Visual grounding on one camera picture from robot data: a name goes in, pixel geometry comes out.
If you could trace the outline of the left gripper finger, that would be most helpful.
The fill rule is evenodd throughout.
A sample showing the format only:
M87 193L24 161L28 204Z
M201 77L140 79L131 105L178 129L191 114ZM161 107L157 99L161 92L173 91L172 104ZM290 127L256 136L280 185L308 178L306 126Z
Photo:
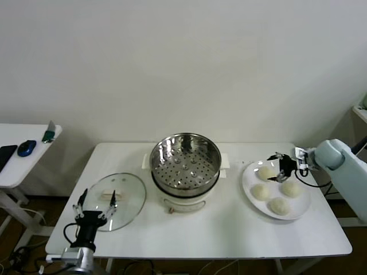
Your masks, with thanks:
M109 207L106 209L106 211L103 212L101 215L102 220L108 220L110 219L114 213L116 212L117 203L116 203L116 191L114 190L111 196Z
M75 205L73 205L73 211L75 213L75 218L83 218L84 214L83 214L83 204L85 201L85 198L87 196L88 193L88 189L86 188L84 190L84 192L82 193L82 195L79 197L77 203Z

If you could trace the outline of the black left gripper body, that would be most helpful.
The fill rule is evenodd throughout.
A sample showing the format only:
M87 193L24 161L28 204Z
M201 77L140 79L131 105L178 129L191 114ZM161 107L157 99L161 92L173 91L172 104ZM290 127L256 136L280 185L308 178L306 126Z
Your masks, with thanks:
M95 248L97 230L105 225L102 211L84 211L83 215L82 218L76 219L80 228L75 242L70 245L71 248Z

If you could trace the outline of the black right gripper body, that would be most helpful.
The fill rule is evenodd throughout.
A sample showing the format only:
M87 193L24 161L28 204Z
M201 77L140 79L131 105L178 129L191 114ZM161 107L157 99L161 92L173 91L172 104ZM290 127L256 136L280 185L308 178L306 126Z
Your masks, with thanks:
M280 172L284 175L291 175L293 171L298 169L297 162L286 154L283 154L279 159L279 168Z

